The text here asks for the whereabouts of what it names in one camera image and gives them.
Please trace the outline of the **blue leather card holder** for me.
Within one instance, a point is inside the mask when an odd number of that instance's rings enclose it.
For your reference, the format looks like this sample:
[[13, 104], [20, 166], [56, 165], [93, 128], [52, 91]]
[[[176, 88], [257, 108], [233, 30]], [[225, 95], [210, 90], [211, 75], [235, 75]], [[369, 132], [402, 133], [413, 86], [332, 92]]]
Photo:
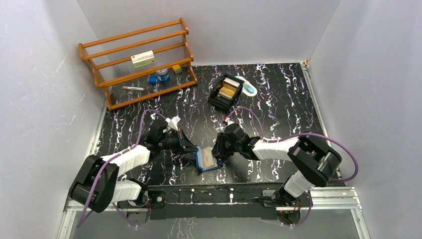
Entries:
[[197, 145], [197, 152], [195, 154], [195, 159], [197, 163], [197, 168], [201, 172], [212, 171], [220, 169], [219, 160], [212, 154], [211, 147], [201, 148]]

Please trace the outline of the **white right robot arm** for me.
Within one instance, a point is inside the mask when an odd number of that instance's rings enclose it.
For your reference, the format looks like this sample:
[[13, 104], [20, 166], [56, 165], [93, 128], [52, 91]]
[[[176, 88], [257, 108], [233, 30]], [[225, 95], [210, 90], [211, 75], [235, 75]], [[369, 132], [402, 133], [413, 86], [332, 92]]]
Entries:
[[293, 206], [313, 187], [325, 187], [342, 162], [338, 152], [319, 134], [302, 133], [286, 140], [250, 137], [236, 123], [217, 135], [212, 154], [219, 160], [239, 153], [249, 160], [291, 161], [297, 172], [276, 191], [264, 190], [254, 202], [264, 207]]

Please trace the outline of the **black card box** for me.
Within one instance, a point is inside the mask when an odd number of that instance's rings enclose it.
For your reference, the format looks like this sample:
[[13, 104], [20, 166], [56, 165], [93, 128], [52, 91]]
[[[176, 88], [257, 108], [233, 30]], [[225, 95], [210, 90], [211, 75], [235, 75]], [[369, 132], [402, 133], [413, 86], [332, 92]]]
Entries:
[[227, 112], [242, 93], [244, 81], [234, 76], [223, 74], [210, 91], [207, 102]]

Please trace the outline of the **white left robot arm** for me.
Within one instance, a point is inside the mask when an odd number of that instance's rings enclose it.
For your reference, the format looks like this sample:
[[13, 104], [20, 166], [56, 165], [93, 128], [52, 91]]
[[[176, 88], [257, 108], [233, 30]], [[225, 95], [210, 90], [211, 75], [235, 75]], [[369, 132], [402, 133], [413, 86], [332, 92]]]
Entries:
[[110, 204], [130, 201], [136, 207], [148, 203], [147, 185], [135, 179], [120, 181], [119, 177], [135, 167], [145, 165], [161, 151], [176, 155], [198, 152], [183, 130], [172, 119], [157, 119], [135, 146], [106, 156], [89, 155], [72, 185], [68, 196], [96, 213]]

